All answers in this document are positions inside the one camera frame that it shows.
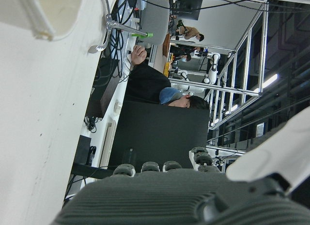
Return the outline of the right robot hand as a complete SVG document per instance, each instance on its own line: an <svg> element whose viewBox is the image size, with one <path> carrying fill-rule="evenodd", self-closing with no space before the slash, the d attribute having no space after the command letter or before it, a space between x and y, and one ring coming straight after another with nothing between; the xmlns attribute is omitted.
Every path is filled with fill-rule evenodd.
<svg viewBox="0 0 310 225"><path fill-rule="evenodd" d="M310 175L310 110L245 153L225 173L147 171L84 187L55 225L307 225L310 211L289 194Z"/></svg>

